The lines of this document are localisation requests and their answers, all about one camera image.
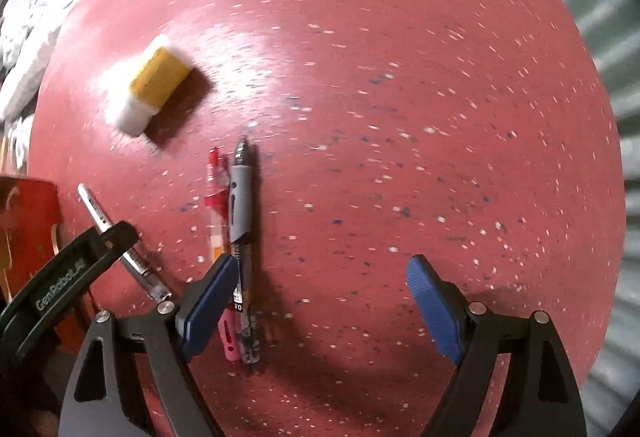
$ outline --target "corrugated gray surface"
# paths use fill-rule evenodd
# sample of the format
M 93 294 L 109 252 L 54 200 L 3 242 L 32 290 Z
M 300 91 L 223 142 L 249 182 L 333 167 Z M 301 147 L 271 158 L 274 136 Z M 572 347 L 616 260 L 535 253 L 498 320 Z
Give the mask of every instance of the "corrugated gray surface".
M 640 389 L 640 0 L 563 0 L 618 118 L 625 256 L 604 344 L 582 388 L 590 437 L 605 436 Z

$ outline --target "blue rubber pad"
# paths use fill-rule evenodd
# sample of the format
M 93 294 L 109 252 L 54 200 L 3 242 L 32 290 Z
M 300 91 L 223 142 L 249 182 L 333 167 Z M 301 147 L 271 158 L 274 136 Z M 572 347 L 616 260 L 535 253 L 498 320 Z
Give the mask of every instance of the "blue rubber pad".
M 409 260 L 406 266 L 406 283 L 429 327 L 438 351 L 459 365 L 465 354 L 458 325 L 461 321 L 455 318 L 447 306 L 442 294 L 440 277 L 420 255 Z
M 238 260 L 231 255 L 221 255 L 183 298 L 175 315 L 175 328 L 182 340 L 180 351 L 185 362 L 207 347 L 238 285 L 239 273 Z

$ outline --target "red pen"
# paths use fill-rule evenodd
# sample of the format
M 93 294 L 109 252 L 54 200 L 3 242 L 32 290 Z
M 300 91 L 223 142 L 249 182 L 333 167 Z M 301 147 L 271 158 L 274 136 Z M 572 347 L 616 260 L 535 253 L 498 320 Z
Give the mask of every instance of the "red pen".
M 215 262 L 222 253 L 230 252 L 229 219 L 229 172 L 226 158 L 220 155 L 218 147 L 209 151 L 207 163 L 207 195 L 204 203 L 209 209 L 209 250 L 211 261 Z M 240 344 L 236 335 L 236 312 L 228 306 L 218 321 L 218 332 L 222 339 L 225 357 L 232 363 L 242 359 Z

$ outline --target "metal bolt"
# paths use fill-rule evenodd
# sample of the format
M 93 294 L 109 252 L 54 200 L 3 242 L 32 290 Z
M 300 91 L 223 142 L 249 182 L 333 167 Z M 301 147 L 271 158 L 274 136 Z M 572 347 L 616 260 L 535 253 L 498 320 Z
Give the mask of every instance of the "metal bolt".
M 484 314 L 486 312 L 486 305 L 482 302 L 471 302 L 469 303 L 469 310 L 473 312 L 473 314 Z
M 100 311 L 95 315 L 95 320 L 98 323 L 104 323 L 109 318 L 111 318 L 111 313 L 109 311 Z
M 536 313 L 533 315 L 533 319 L 535 319 L 535 321 L 537 321 L 538 323 L 542 323 L 543 325 L 545 323 L 549 322 L 549 315 L 545 312 L 545 311 L 536 311 Z
M 174 310 L 174 308 L 175 308 L 175 304 L 170 301 L 164 301 L 158 304 L 158 312 L 161 314 L 169 314 Z

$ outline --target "red speckled surface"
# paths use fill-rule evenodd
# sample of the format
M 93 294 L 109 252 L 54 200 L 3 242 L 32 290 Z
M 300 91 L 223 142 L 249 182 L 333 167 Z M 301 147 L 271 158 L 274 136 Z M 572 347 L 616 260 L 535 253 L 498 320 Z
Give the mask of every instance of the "red speckled surface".
M 150 139 L 129 139 L 104 124 L 108 91 L 161 32 L 198 72 Z M 272 343 L 261 376 L 227 375 L 216 340 L 193 365 L 229 435 L 418 435 L 452 366 L 404 285 L 414 253 L 498 312 L 548 311 L 584 380 L 623 181 L 606 93 L 559 0 L 84 0 L 42 84 L 30 171 L 59 185 L 70 234 L 90 225 L 83 181 L 165 276 L 197 279 L 207 151 L 243 133 L 260 154 Z M 150 307 L 119 265 L 93 291 L 120 315 Z

